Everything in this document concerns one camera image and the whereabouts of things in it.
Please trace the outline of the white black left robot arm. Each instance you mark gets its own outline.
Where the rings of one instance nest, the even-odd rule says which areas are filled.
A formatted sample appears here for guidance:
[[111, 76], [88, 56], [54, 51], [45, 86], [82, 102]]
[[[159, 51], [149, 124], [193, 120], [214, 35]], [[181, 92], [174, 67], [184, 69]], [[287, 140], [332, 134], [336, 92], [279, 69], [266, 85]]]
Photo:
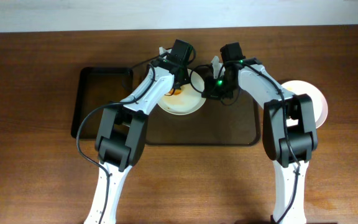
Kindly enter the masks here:
[[188, 81], [191, 60], [157, 57], [147, 66], [141, 84], [118, 103], [99, 107], [102, 117], [95, 139], [99, 177], [85, 223], [115, 223], [125, 179], [145, 146], [150, 112], [174, 88]]

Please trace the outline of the orange green sponge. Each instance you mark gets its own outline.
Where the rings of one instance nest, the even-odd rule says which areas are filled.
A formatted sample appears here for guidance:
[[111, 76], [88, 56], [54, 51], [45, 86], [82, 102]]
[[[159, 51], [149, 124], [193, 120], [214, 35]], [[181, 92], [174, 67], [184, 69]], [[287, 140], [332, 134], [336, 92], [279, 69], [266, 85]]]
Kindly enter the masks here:
[[181, 89], [174, 89], [172, 88], [165, 96], [173, 96], [173, 95], [179, 95], [182, 92]]

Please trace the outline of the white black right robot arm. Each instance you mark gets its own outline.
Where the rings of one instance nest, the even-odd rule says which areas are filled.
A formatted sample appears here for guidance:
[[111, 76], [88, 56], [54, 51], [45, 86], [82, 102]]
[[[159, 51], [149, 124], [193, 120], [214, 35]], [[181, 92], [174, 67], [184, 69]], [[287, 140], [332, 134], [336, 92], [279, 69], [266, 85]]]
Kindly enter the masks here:
[[214, 57], [213, 87], [224, 93], [244, 90], [263, 109], [262, 141], [275, 171], [272, 223], [306, 223], [305, 177], [318, 137], [313, 102], [279, 84], [256, 58], [220, 62]]

